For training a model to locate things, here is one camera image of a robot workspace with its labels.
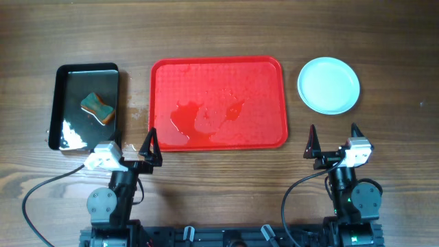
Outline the green orange sponge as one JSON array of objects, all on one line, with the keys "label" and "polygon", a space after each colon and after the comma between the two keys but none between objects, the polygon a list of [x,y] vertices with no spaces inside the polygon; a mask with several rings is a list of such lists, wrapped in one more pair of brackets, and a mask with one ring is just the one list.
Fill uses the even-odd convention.
[{"label": "green orange sponge", "polygon": [[105,126],[115,117],[115,109],[104,103],[96,93],[90,93],[80,102],[81,109],[94,116],[98,122]]}]

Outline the light blue plate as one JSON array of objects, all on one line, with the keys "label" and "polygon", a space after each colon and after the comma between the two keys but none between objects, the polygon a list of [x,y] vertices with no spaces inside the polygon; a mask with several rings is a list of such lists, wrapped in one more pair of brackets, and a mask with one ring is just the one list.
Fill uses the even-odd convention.
[{"label": "light blue plate", "polygon": [[339,115],[356,105],[361,86],[354,70],[331,57],[310,60],[300,70],[297,89],[310,109],[323,115]]}]

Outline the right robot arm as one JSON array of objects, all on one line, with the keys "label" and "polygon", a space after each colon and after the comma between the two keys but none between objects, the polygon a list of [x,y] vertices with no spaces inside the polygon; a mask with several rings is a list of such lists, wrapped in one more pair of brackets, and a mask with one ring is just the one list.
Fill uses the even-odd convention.
[{"label": "right robot arm", "polygon": [[329,246],[383,246],[379,219],[382,186],[370,179],[358,179],[355,170],[365,165],[374,146],[355,123],[351,137],[338,150],[323,152],[316,128],[310,126],[309,139],[303,157],[313,159],[315,170],[323,170],[325,187],[333,203],[334,217],[327,217],[323,233]]}]

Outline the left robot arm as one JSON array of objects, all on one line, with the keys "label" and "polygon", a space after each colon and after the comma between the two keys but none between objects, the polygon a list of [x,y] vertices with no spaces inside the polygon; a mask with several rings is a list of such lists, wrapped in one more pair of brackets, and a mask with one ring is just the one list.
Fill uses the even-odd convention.
[{"label": "left robot arm", "polygon": [[141,146],[140,161],[127,161],[120,145],[114,141],[97,144],[84,162],[87,169],[103,168],[111,172],[107,187],[94,190],[87,199],[91,216],[91,228],[80,232],[80,245],[105,246],[153,246],[139,220],[130,218],[136,204],[134,195],[143,185],[141,174],[152,174],[163,164],[155,128],[151,128]]}]

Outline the black metal tray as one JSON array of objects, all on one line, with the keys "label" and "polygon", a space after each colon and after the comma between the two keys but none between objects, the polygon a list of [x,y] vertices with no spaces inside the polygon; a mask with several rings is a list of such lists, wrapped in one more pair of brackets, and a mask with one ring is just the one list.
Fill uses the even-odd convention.
[{"label": "black metal tray", "polygon": [[100,123],[80,106],[95,93],[103,103],[119,106],[119,70],[116,64],[65,64],[58,68],[52,103],[48,146],[53,150],[92,150],[117,129],[117,117]]}]

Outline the red plastic tray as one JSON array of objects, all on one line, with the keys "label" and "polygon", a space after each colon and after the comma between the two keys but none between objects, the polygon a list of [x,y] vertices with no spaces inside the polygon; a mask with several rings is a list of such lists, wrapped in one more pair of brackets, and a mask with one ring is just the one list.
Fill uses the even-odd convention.
[{"label": "red plastic tray", "polygon": [[278,148],[288,138],[282,66],[271,56],[159,60],[149,126],[164,152]]}]

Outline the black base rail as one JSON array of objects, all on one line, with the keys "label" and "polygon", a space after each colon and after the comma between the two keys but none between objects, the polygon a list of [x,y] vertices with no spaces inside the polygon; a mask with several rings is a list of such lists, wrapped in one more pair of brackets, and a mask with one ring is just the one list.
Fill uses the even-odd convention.
[{"label": "black base rail", "polygon": [[263,225],[238,228],[145,227],[140,230],[83,230],[80,246],[384,246],[382,226],[363,224],[303,224],[291,226],[290,234],[282,227]]}]

